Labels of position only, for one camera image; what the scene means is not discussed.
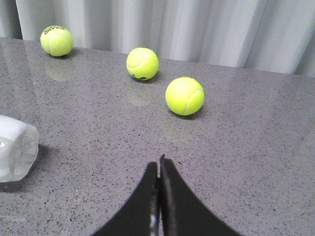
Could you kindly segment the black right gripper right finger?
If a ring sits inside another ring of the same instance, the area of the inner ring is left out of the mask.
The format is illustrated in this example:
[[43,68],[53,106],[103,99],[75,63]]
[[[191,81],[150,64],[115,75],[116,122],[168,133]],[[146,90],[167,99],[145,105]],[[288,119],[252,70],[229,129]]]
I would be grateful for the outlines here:
[[238,236],[187,186],[173,161],[160,158],[160,206],[165,236]]

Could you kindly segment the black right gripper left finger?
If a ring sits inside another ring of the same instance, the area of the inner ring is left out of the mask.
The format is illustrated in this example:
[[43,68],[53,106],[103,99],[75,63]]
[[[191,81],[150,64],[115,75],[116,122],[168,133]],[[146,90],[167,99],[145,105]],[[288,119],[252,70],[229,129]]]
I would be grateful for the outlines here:
[[156,236],[158,234],[158,165],[150,162],[121,209],[94,236]]

